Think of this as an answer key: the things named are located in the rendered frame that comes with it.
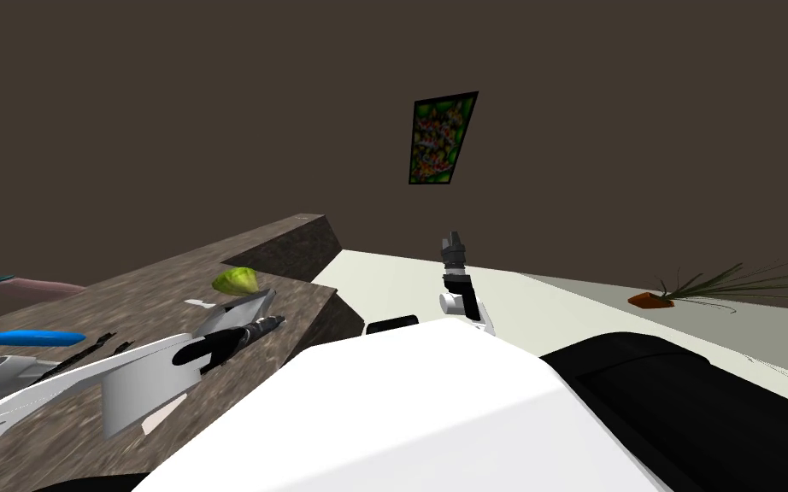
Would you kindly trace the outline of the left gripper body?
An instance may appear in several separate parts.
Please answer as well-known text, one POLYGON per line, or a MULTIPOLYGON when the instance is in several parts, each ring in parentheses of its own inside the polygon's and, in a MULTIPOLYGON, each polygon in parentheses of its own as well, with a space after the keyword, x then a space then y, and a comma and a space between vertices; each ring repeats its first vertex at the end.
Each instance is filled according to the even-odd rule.
POLYGON ((278 329, 285 322, 286 318, 284 316, 266 316, 247 325, 243 325, 241 326, 241 329, 244 331, 244 333, 240 339, 240 342, 255 343, 261 338, 267 336, 268 333, 278 329))

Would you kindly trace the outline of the green lettuce head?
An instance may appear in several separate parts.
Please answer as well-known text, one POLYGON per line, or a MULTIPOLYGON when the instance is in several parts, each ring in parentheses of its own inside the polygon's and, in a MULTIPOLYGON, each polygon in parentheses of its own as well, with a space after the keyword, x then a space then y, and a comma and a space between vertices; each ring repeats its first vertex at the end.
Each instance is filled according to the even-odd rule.
POLYGON ((220 273, 211 283, 214 290, 229 296, 250 296, 260 290, 256 271, 248 267, 234 267, 220 273))

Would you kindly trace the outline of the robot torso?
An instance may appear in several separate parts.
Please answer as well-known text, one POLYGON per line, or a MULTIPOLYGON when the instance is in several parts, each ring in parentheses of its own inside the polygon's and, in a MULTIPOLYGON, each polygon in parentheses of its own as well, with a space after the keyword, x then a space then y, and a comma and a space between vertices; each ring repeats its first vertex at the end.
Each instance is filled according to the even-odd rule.
POLYGON ((670 492, 537 356, 459 319, 308 348, 133 492, 670 492))

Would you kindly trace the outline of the black thin utensil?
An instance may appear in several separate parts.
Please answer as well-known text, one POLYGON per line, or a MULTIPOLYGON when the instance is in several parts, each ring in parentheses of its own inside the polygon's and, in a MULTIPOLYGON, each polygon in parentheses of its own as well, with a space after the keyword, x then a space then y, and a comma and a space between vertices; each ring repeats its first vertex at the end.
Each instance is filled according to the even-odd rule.
POLYGON ((101 349, 105 345, 105 343, 109 339, 114 337, 115 335, 116 335, 116 332, 104 333, 104 335, 100 336, 91 346, 87 347, 86 349, 81 350, 77 354, 74 354, 74 355, 70 356, 69 358, 67 358, 63 362, 61 362, 58 365, 56 365, 55 367, 51 368, 51 370, 45 372, 37 380, 37 383, 40 383, 40 382, 44 381, 45 379, 56 377, 58 374, 68 371, 71 366, 75 365, 80 360, 86 358, 87 356, 89 356, 89 355, 93 354, 94 352, 96 352, 97 350, 101 349))

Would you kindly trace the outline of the pink utensil with teal tip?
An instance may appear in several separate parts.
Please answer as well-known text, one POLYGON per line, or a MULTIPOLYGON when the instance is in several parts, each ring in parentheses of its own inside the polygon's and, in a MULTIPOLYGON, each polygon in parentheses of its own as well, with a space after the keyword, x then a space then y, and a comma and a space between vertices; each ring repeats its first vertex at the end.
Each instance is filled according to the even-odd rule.
POLYGON ((85 286, 76 284, 21 278, 14 275, 0 276, 0 293, 33 302, 60 301, 85 290, 85 286))

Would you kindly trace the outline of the plant in orange pot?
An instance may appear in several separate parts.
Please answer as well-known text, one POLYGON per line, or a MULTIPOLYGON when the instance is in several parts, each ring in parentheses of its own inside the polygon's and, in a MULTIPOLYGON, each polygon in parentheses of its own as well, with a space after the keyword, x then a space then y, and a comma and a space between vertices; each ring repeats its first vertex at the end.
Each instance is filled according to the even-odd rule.
POLYGON ((774 300, 788 300, 788 295, 780 291, 788 290, 788 272, 780 274, 779 271, 788 267, 788 261, 775 260, 765 266, 746 272, 744 263, 734 263, 726 270, 706 277, 698 273, 684 283, 678 282, 670 289, 665 282, 657 279, 660 291, 657 293, 645 291, 627 298, 627 303, 644 310, 674 308, 678 301, 707 306, 712 308, 727 309, 735 313, 733 307, 719 304, 721 300, 754 300, 754 298, 773 298, 774 300))

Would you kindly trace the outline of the blue long utensil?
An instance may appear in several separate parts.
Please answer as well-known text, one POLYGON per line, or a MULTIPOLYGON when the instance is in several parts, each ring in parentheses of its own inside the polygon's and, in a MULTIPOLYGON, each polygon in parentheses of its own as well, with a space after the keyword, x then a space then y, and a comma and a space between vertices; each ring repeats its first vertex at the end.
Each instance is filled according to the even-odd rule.
POLYGON ((83 333, 16 330, 0 332, 0 346, 68 347, 86 340, 83 333))

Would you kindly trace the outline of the green framed wall picture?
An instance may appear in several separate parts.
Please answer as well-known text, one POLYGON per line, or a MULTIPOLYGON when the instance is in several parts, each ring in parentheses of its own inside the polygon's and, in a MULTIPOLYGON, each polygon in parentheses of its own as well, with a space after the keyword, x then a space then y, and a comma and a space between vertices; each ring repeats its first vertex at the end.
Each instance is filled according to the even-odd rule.
POLYGON ((478 97, 471 91, 414 103, 411 185, 451 183, 478 97))

